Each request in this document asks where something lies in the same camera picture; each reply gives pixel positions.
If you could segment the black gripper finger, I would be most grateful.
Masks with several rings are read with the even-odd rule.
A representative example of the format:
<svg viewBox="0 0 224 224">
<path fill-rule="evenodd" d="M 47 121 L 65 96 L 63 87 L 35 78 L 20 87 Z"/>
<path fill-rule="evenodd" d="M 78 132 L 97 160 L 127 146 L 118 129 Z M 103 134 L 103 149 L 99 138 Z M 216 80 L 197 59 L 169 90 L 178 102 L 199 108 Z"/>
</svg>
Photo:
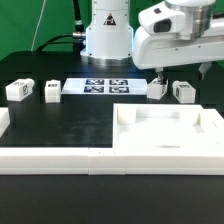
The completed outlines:
<svg viewBox="0 0 224 224">
<path fill-rule="evenodd" d="M 158 81 L 160 82 L 160 84 L 164 83 L 164 76 L 162 74 L 163 68 L 155 68 L 155 72 L 157 74 L 158 77 Z"/>
<path fill-rule="evenodd" d="M 201 74 L 201 79 L 204 79 L 205 74 L 208 72 L 208 70 L 211 68 L 212 63 L 211 62 L 204 62 L 200 65 L 198 71 Z"/>
</svg>

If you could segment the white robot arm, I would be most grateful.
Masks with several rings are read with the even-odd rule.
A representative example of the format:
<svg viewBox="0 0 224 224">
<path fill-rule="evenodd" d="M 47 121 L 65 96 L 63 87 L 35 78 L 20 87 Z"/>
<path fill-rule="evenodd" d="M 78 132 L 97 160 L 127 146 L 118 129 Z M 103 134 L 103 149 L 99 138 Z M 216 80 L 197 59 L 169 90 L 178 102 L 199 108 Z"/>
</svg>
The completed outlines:
<svg viewBox="0 0 224 224">
<path fill-rule="evenodd" d="M 224 60 L 224 17 L 216 0 L 163 0 L 138 15 L 132 59 L 138 69 Z"/>
</svg>

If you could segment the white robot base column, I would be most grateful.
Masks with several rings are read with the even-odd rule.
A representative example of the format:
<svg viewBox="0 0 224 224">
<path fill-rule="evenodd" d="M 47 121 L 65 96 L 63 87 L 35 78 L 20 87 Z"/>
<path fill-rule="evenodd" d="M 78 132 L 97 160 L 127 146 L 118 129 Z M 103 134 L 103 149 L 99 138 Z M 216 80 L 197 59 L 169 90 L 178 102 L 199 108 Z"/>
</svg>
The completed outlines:
<svg viewBox="0 0 224 224">
<path fill-rule="evenodd" d="M 92 20 L 85 30 L 83 62 L 123 66 L 132 62 L 133 28 L 129 24 L 130 0 L 92 0 Z"/>
</svg>

